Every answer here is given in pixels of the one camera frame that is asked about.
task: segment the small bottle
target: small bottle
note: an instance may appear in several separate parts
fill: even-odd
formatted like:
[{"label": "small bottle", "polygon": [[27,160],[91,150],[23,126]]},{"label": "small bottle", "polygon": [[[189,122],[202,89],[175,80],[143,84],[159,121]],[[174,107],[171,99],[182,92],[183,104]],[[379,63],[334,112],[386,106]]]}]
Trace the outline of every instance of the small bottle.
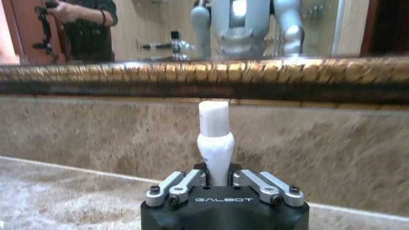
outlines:
[{"label": "small bottle", "polygon": [[226,186],[234,147],[229,124],[229,104],[227,102],[201,102],[198,114],[197,147],[210,173],[210,184]]}]

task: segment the black shirt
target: black shirt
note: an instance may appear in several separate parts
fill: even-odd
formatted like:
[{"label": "black shirt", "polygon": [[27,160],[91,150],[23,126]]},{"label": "black shirt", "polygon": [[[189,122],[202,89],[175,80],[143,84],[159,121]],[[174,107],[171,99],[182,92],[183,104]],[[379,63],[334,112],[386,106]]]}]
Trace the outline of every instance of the black shirt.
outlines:
[{"label": "black shirt", "polygon": [[[113,18],[113,25],[117,24],[115,5],[111,0],[67,0],[66,2],[106,11]],[[63,31],[74,60],[113,61],[109,27],[77,19],[75,22],[63,24]]]}]

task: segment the hand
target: hand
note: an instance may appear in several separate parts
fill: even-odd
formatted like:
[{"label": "hand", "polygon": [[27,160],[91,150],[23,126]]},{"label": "hand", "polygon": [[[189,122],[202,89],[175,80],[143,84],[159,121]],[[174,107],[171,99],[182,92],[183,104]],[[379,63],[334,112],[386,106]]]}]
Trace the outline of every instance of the hand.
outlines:
[{"label": "hand", "polygon": [[58,0],[57,3],[58,6],[55,8],[47,9],[47,13],[53,14],[62,23],[74,22],[79,17],[78,6]]}]

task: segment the bracelet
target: bracelet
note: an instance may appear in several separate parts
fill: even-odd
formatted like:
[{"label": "bracelet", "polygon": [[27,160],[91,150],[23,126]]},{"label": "bracelet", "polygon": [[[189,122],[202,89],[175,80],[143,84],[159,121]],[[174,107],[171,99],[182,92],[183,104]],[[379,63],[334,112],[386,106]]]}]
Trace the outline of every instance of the bracelet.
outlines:
[{"label": "bracelet", "polygon": [[105,23],[106,23],[106,16],[105,16],[103,11],[102,11],[102,10],[99,10],[99,11],[101,11],[101,14],[102,14],[102,24],[101,24],[101,26],[105,26]]}]

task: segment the black handheld stabilizer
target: black handheld stabilizer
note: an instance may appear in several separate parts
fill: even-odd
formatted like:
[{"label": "black handheld stabilizer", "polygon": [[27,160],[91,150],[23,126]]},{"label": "black handheld stabilizer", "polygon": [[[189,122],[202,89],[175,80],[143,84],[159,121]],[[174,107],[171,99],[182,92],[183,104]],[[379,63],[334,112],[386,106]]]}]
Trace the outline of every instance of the black handheld stabilizer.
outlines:
[{"label": "black handheld stabilizer", "polygon": [[51,56],[51,62],[53,63],[57,61],[58,55],[55,55],[51,52],[51,46],[50,46],[51,34],[50,34],[49,22],[46,20],[46,15],[47,15],[46,9],[55,8],[57,6],[58,6],[58,3],[54,0],[46,0],[45,1],[45,7],[42,7],[42,6],[34,7],[34,11],[38,14],[38,20],[39,20],[41,25],[42,25],[43,38],[42,38],[42,42],[34,43],[31,45],[31,47],[34,49],[43,49],[45,53]]},{"label": "black handheld stabilizer", "polygon": [[142,230],[307,230],[303,193],[267,172],[230,164],[227,186],[209,186],[197,164],[150,187],[141,204]]}]

